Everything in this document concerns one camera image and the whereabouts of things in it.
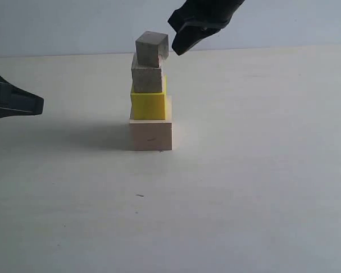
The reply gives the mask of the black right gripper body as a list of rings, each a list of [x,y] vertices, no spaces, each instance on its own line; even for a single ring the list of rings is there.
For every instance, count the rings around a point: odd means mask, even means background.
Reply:
[[[187,26],[225,28],[244,1],[185,1],[168,19],[169,25],[180,32]]]

